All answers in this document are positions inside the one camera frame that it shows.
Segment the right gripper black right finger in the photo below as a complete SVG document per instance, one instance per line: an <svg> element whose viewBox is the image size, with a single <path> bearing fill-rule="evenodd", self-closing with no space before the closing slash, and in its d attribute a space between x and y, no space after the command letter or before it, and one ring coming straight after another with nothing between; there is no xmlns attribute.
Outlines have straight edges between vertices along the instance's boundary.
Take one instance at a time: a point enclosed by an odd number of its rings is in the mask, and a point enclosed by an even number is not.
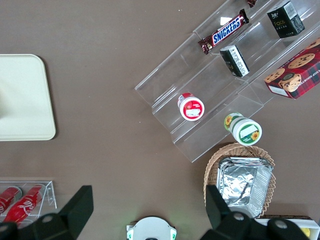
<svg viewBox="0 0 320 240"><path fill-rule="evenodd" d="M267 227L245 213L231 211L215 185L206 186L206 212L211 224L206 240L268 240Z"/></svg>

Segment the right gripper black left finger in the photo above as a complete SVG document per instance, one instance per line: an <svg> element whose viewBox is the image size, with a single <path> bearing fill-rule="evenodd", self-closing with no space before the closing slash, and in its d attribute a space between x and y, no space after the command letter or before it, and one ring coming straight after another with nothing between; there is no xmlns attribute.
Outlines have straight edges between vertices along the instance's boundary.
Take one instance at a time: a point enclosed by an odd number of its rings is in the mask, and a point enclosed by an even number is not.
<svg viewBox="0 0 320 240"><path fill-rule="evenodd" d="M58 213L48 213L20 229L19 240L76 240L94 210L93 189L83 185Z"/></svg>

